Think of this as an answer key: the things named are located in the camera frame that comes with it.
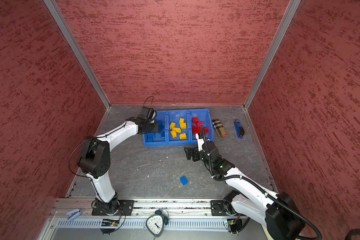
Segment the red lego brick long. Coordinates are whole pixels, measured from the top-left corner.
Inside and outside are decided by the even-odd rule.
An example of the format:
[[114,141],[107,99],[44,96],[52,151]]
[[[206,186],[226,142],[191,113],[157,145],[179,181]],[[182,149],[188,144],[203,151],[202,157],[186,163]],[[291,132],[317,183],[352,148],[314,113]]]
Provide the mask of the red lego brick long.
[[201,127],[197,125],[192,125],[192,134],[200,134],[201,133]]

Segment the blue lego brick bottom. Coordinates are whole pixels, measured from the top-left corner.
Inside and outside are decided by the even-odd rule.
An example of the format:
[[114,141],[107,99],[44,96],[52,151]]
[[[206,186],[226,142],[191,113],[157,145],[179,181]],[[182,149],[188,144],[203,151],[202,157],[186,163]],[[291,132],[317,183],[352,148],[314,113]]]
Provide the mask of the blue lego brick bottom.
[[182,177],[180,178],[180,181],[181,181],[181,183],[182,183],[183,186],[185,186],[185,185],[187,185],[187,184],[189,183],[188,180],[187,180],[187,178],[186,178],[185,176],[182,176]]

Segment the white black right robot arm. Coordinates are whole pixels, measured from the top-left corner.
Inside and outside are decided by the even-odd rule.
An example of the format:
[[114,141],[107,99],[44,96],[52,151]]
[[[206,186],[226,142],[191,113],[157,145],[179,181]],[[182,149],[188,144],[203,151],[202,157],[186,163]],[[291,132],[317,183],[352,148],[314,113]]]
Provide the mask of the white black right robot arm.
[[197,147],[185,147],[184,151],[188,160],[204,162],[213,180],[234,188],[226,198],[228,214],[249,217],[265,227],[274,240],[304,240],[306,237],[301,232],[306,226],[316,233],[315,240],[323,238],[320,230],[300,214],[291,197],[262,187],[222,158],[217,149],[207,152]]

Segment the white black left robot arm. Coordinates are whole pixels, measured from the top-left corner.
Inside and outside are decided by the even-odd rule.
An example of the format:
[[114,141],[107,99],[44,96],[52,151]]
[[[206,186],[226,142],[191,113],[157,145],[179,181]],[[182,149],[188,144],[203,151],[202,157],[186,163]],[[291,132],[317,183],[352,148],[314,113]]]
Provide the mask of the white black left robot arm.
[[90,180],[96,193],[95,206],[104,214],[113,216],[120,212],[117,193],[109,177],[111,151],[134,135],[158,131],[159,123],[153,119],[129,118],[105,134],[87,137],[78,146],[80,156],[77,165],[84,173],[82,177]]

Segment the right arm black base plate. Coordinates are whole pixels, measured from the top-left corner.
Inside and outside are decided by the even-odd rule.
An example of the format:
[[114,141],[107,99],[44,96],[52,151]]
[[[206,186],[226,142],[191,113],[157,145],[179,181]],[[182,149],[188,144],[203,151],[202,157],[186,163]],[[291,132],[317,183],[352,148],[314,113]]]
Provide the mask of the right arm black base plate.
[[239,216],[239,214],[232,207],[231,203],[226,200],[211,200],[210,205],[211,205],[212,216],[215,217]]

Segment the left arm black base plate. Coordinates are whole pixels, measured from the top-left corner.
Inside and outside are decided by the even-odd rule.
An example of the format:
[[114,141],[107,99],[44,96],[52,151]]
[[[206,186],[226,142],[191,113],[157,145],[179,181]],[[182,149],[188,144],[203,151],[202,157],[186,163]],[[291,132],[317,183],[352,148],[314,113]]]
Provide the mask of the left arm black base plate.
[[99,199],[92,202],[92,216],[130,216],[134,207],[134,200],[111,200],[104,203]]

